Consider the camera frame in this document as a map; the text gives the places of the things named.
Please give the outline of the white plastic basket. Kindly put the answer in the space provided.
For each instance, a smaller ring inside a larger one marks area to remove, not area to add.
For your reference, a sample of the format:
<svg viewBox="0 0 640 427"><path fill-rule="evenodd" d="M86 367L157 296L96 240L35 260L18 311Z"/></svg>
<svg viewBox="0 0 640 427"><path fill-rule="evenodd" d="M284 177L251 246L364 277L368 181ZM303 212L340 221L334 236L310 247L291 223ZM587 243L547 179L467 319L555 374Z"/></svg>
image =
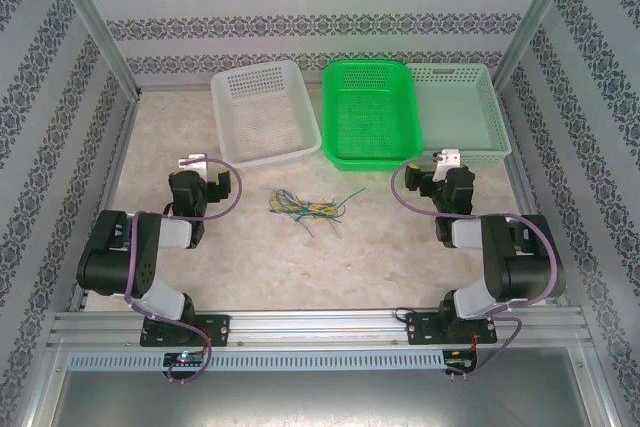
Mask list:
<svg viewBox="0 0 640 427"><path fill-rule="evenodd" d="M300 162L321 147L314 109L290 60L234 68L210 81L221 156L237 169Z"/></svg>

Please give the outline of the green plastic basket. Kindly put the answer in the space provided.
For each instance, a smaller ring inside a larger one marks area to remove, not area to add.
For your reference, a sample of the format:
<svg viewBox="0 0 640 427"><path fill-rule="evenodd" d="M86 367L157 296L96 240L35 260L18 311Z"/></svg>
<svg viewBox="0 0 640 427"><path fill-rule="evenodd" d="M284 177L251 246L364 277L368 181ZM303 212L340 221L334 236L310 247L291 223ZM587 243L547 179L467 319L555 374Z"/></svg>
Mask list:
<svg viewBox="0 0 640 427"><path fill-rule="evenodd" d="M393 171L423 138L414 79L390 60L339 60L322 78L322 148L341 171Z"/></svg>

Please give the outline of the pale mint plastic basket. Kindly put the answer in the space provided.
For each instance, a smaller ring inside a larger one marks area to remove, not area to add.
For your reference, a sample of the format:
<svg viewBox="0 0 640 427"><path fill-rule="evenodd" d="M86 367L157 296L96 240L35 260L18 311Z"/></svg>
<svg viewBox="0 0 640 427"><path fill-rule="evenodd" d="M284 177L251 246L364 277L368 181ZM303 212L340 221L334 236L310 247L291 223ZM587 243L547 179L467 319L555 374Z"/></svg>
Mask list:
<svg viewBox="0 0 640 427"><path fill-rule="evenodd" d="M511 154L489 69L481 63L412 63L423 154L456 149L467 166L491 166Z"/></svg>

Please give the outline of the grey metal panel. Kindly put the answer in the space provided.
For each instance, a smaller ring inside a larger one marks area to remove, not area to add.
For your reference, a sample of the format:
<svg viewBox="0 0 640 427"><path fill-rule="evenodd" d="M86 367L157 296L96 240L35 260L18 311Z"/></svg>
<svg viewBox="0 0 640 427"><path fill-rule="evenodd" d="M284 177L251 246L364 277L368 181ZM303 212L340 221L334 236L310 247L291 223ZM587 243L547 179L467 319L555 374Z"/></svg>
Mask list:
<svg viewBox="0 0 640 427"><path fill-rule="evenodd" d="M173 386L123 353L48 353L15 427L628 427L585 347L513 349L480 372L210 372Z"/></svg>

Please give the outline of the aluminium side rail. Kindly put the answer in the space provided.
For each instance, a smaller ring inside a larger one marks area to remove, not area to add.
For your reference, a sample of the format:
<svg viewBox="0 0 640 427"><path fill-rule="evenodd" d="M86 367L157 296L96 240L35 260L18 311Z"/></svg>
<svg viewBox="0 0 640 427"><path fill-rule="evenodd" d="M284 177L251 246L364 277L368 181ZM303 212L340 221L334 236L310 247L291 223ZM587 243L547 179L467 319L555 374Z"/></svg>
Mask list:
<svg viewBox="0 0 640 427"><path fill-rule="evenodd" d="M509 172L510 181L513 184L514 195L518 209L523 214L543 214L549 224L553 240L560 260L565 270L565 289L561 295L553 297L545 301L546 304L553 304L557 307L571 307L574 305L569 292L569 274L568 267L570 264L570 252L567 250L566 235L557 223L557 217L553 211L546 211L540 202L536 191L538 180L537 173L539 169L532 170L527 162L527 158L522 155L522 143L520 142L517 132L514 129L512 118L507 110L506 103L501 95L498 95L498 101L501 113L504 118L507 134L512 147L512 160L509 161L507 170Z"/></svg>
<svg viewBox="0 0 640 427"><path fill-rule="evenodd" d="M113 203L140 100L141 95L139 95L135 101L131 101L129 103L126 115L122 119L117 142L113 148L111 162L108 166L108 170L106 171L106 177L102 185L101 197L94 211L94 222L97 220L99 214L103 210L109 209ZM85 308L85 304L86 294L84 290L78 286L77 280L74 280L67 305L67 311L82 311Z"/></svg>

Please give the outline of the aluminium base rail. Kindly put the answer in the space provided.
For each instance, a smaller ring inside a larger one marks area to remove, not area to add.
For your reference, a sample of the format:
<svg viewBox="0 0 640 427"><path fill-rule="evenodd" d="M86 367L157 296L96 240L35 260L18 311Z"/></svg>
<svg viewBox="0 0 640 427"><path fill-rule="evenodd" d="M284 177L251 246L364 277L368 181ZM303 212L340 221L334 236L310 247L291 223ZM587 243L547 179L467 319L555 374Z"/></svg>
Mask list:
<svg viewBox="0 0 640 427"><path fill-rule="evenodd" d="M591 346L577 307L536 306L508 313L522 322L513 348ZM406 327L391 310L230 311L228 350L409 349ZM48 350L133 351L143 317L134 312L69 312L54 316Z"/></svg>

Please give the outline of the aluminium frame post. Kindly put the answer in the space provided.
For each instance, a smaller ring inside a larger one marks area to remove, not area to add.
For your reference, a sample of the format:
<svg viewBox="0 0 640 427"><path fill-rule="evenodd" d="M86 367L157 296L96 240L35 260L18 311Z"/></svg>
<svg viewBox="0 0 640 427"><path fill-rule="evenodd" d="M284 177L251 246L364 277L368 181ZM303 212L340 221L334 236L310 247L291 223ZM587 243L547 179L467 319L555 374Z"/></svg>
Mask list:
<svg viewBox="0 0 640 427"><path fill-rule="evenodd" d="M553 0L532 0L493 75L493 84L497 92L501 92L506 87L518 62L524 55L530 39L537 31L552 4Z"/></svg>
<svg viewBox="0 0 640 427"><path fill-rule="evenodd" d="M104 55L125 95L129 100L137 101L140 95L140 87L96 3L94 0L71 0L71 2Z"/></svg>

